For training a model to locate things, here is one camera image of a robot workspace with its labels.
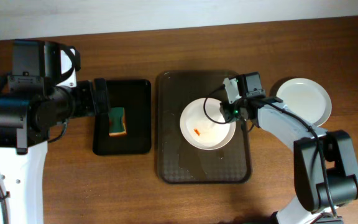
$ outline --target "white wall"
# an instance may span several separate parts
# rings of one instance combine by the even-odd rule
[[[0,40],[358,15],[358,0],[0,0]]]

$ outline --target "orange object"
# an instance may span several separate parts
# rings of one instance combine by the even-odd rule
[[[194,129],[194,132],[195,132],[198,136],[200,136],[200,134],[201,134],[197,129]]]

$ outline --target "small black tray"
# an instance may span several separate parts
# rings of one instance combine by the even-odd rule
[[[151,149],[151,84],[148,80],[106,81],[110,106],[123,107],[125,136],[109,136],[109,116],[96,117],[93,152],[99,156],[143,154]]]
[[[250,178],[252,168],[247,126],[236,123],[230,142],[217,150],[195,148],[180,131],[180,116],[193,100],[204,98],[226,77],[238,75],[230,70],[176,70],[158,77],[158,176],[169,184],[234,184]],[[212,96],[227,100],[226,92]]]

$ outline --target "green sponge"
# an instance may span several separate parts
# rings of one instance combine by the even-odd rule
[[[127,134],[125,124],[125,109],[121,107],[111,108],[109,112],[109,135],[123,136]]]

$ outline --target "brown table surface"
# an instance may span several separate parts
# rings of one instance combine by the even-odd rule
[[[150,80],[153,105],[156,77],[165,70],[259,71],[267,92],[283,78],[310,78],[333,103],[323,127],[346,130],[358,160],[358,17],[45,40],[78,49],[78,80]],[[12,41],[0,41],[0,74],[11,69],[11,61]],[[155,120],[153,106],[153,136]],[[154,147],[146,155],[94,155],[93,125],[94,118],[73,119],[64,138],[48,147],[45,223],[237,223],[270,216],[295,195],[293,155],[263,130],[250,133],[254,171],[248,183],[168,185],[156,175]],[[52,134],[59,131],[54,128]],[[358,200],[338,213],[346,223],[358,223]]]

